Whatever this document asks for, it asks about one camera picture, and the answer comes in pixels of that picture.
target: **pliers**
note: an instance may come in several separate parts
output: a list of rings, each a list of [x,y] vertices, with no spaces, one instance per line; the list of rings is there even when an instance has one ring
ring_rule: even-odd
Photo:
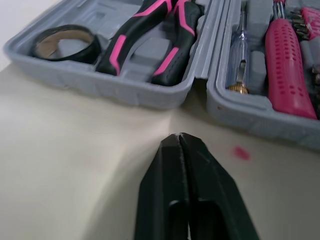
[[[96,71],[119,76],[134,43],[146,32],[174,12],[176,40],[171,51],[150,78],[152,84],[173,86],[188,64],[190,49],[195,42],[197,22],[202,15],[200,7],[188,0],[144,0],[132,16],[112,38],[102,54]]]
[[[201,139],[163,140],[139,188],[135,240],[259,240],[235,181]]]

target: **beige table surface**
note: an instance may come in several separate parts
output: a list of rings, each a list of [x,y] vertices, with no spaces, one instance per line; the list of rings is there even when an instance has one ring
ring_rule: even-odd
[[[0,0],[0,45],[57,2]],[[320,154],[218,125],[204,82],[158,111],[55,89],[0,61],[1,240],[132,239],[140,180],[179,132],[233,176],[262,240],[319,239]]]

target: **rubber grip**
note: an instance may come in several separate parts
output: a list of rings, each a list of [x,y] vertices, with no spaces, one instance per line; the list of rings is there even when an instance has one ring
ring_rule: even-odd
[[[202,12],[197,4],[179,0],[174,8],[176,41],[151,77],[152,84],[171,87],[181,81],[188,64],[190,49],[195,42],[197,22]]]
[[[265,38],[268,97],[274,110],[317,119],[304,79],[298,38],[289,21],[274,20]]]
[[[172,7],[172,0],[144,0],[138,12],[116,32],[95,70],[118,76],[135,42],[161,23]]]

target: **black electrical tape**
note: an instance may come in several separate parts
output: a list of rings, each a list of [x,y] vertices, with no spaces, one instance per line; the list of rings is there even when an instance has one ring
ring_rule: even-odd
[[[82,40],[88,43],[88,46],[69,56],[53,57],[53,54],[58,50],[58,43],[62,39]],[[88,28],[74,24],[58,26],[41,32],[34,39],[31,46],[31,55],[33,57],[53,62],[71,60],[93,64],[100,53],[101,46],[98,37]]]

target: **pink and black pliers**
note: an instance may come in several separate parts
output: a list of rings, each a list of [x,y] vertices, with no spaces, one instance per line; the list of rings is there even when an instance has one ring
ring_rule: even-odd
[[[188,0],[144,0],[138,12],[116,32],[102,54],[96,71],[119,76],[134,43],[161,23],[172,11],[176,40],[149,82],[167,87],[176,85],[180,73],[188,64],[190,49],[196,39],[195,28],[202,15],[200,7]]]

